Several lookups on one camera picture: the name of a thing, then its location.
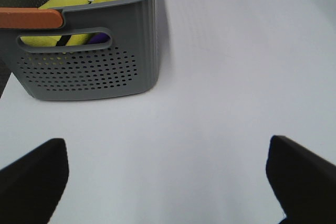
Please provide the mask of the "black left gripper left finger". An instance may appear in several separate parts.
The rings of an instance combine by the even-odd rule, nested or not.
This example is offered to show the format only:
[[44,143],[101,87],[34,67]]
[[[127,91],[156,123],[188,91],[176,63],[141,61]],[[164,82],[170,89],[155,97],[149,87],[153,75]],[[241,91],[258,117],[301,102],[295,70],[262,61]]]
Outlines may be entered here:
[[46,141],[1,169],[1,223],[49,223],[68,178],[62,138]]

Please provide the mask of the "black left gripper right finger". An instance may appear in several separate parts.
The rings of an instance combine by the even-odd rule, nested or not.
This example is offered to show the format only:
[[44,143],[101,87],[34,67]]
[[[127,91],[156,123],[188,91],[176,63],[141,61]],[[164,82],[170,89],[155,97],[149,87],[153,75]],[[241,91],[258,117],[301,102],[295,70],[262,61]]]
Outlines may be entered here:
[[270,140],[266,176],[281,223],[335,223],[335,165],[281,135]]

